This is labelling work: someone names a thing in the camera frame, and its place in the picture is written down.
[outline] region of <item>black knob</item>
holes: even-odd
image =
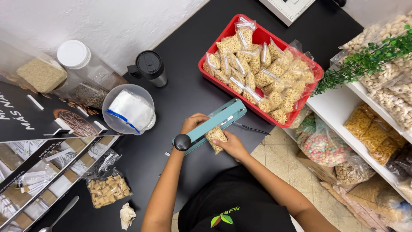
[[[173,145],[177,150],[184,152],[192,146],[192,140],[187,134],[178,134],[175,137]]]

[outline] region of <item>teal heat sealer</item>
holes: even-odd
[[[202,123],[187,134],[179,134],[172,140],[172,144],[179,151],[186,151],[185,155],[195,150],[207,141],[205,134],[213,127],[219,126],[222,130],[234,121],[245,115],[247,109],[239,98],[234,98],[208,115],[209,120]]]

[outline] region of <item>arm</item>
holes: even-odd
[[[238,137],[226,130],[223,132],[227,137],[227,142],[214,140],[213,143],[241,162],[280,206],[288,208],[290,215],[296,219],[304,231],[339,232],[303,194],[253,158]]]
[[[187,118],[180,134],[186,134],[208,120],[204,114],[194,114]],[[169,159],[160,175],[147,204],[145,217],[142,223],[142,232],[170,231],[172,225],[173,209],[175,207],[176,192],[178,188],[180,168],[182,167],[185,152],[172,149]]]

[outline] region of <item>red plastic tray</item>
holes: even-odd
[[[226,28],[223,30],[223,32],[220,34],[220,36],[216,39],[216,41],[212,44],[212,46],[207,50],[207,52],[209,53],[214,53],[218,50],[218,47],[216,46],[216,42],[220,42],[222,40],[222,38],[227,37],[227,36],[233,36],[235,35],[235,27],[234,24],[238,22],[239,17],[242,16],[248,20],[251,20],[250,18],[246,17],[243,14],[237,14],[233,17],[233,19],[230,21],[230,23],[226,26]],[[289,44],[287,44],[286,42],[284,42],[283,40],[279,39],[278,37],[276,37],[274,34],[270,33],[268,30],[264,29],[262,26],[260,26],[259,24],[256,24],[257,28],[255,30],[255,32],[253,33],[253,43],[255,44],[262,44],[263,42],[266,42],[267,44],[270,43],[270,38],[273,39],[273,41],[276,43],[276,45],[284,50]],[[257,106],[253,105],[250,101],[246,100],[246,98],[244,98],[242,95],[238,94],[237,92],[235,92],[234,90],[232,90],[229,86],[223,84],[222,82],[220,82],[218,79],[212,77],[210,74],[208,74],[206,71],[203,70],[203,63],[205,60],[205,56],[203,56],[200,61],[199,61],[199,69],[203,74],[203,77],[210,80],[212,83],[214,83],[215,85],[219,86],[221,89],[223,89],[224,91],[226,91],[227,93],[229,93],[231,96],[233,97],[238,97],[240,100],[242,100],[242,102],[249,108],[251,109],[253,112],[257,113],[260,117],[262,117],[263,119],[265,119],[268,123],[272,124],[272,125],[277,125],[281,128],[288,128],[292,122],[295,120],[297,114],[300,112],[300,110],[298,111],[294,111],[290,114],[288,120],[286,121],[285,125],[281,125],[279,124],[276,120],[274,120],[272,117],[270,117],[269,115],[267,115],[265,112],[263,112],[262,110],[260,110]],[[301,99],[299,99],[295,104],[297,104],[299,107],[298,109],[302,108],[302,106],[305,104],[305,102],[308,100],[310,94],[312,93],[312,91],[314,90],[314,88],[316,87],[318,81],[322,78],[323,75],[323,69],[321,68],[321,66],[319,64],[317,64],[316,62],[312,61],[311,59],[307,58],[307,62],[308,63],[313,63],[313,71],[314,71],[314,76],[315,76],[315,83],[313,84],[309,84],[306,87],[306,91],[303,93],[303,96]],[[255,90],[260,96],[263,97],[263,93],[260,89],[256,88]]]

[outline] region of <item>hand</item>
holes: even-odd
[[[204,121],[210,119],[204,114],[196,113],[190,116],[189,118],[185,119],[183,123],[182,129],[180,130],[180,134],[187,134],[191,130],[195,129],[197,126],[202,124]]]
[[[250,156],[238,137],[227,130],[223,130],[223,133],[227,138],[227,142],[213,140],[213,144],[223,148],[229,155],[235,158],[237,162],[242,162],[246,157]]]

